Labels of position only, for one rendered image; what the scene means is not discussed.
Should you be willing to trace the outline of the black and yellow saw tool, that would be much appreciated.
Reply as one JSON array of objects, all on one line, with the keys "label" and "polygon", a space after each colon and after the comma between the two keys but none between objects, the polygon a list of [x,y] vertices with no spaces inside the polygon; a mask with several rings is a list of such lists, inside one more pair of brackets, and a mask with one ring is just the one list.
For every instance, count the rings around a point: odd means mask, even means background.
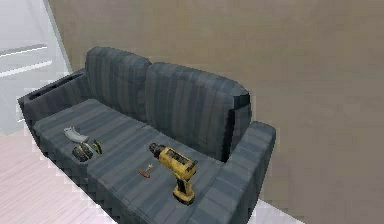
[{"label": "black and yellow saw tool", "polygon": [[90,160],[94,152],[98,155],[103,153],[101,144],[98,141],[93,140],[89,143],[89,137],[78,133],[74,127],[65,128],[63,133],[70,141],[77,143],[77,146],[72,150],[72,154],[80,162]]}]

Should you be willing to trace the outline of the yellow and black power drill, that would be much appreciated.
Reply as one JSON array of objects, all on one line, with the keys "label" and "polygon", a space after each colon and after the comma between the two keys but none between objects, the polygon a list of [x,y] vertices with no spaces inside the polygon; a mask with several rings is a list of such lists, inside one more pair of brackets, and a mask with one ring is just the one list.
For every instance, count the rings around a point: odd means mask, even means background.
[{"label": "yellow and black power drill", "polygon": [[184,205],[191,205],[195,199],[195,193],[190,180],[196,173],[198,161],[191,160],[174,149],[157,143],[151,143],[149,150],[175,175],[177,185],[173,190],[174,198]]}]

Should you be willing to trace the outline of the dark grey striped sofa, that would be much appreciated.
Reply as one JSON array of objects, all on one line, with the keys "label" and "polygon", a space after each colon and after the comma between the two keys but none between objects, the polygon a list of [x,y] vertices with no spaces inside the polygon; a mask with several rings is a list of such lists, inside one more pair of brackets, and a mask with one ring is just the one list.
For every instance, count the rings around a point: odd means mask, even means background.
[{"label": "dark grey striped sofa", "polygon": [[[117,224],[247,224],[276,141],[238,82],[110,47],[92,48],[83,69],[18,103],[42,153]],[[68,127],[103,153],[80,162]],[[198,161],[191,205],[174,198],[175,175],[151,143]],[[145,178],[138,169],[148,164]]]}]

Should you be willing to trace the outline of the small red-handled brass tool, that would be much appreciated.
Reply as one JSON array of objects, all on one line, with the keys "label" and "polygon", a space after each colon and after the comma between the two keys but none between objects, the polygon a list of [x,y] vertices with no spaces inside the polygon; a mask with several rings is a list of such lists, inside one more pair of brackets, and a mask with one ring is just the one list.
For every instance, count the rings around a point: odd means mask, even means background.
[{"label": "small red-handled brass tool", "polygon": [[149,171],[153,168],[153,164],[148,164],[146,169],[138,169],[139,174],[141,174],[145,178],[150,178]]}]

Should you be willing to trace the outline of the white window frame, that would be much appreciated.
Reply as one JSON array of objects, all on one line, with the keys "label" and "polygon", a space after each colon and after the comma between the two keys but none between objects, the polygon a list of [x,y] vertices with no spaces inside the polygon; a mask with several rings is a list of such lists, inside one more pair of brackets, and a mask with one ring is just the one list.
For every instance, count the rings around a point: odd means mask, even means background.
[{"label": "white window frame", "polygon": [[0,0],[0,136],[24,128],[20,97],[71,72],[48,0]]}]

